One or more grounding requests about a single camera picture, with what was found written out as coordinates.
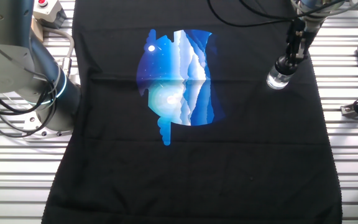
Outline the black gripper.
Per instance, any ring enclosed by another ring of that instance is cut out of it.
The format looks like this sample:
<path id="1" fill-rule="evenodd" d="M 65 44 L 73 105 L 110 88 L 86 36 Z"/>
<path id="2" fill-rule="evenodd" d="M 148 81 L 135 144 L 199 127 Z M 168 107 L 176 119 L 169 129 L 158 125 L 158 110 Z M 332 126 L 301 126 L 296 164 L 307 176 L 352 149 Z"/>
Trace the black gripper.
<path id="1" fill-rule="evenodd" d="M 309 17 L 294 19 L 291 22 L 287 31 L 287 47 L 285 51 L 287 64 L 293 63 L 292 55 L 294 50 L 296 50 L 295 62 L 304 60 L 306 42 L 307 40 L 314 40 L 321 26 L 322 20 L 310 19 Z"/>

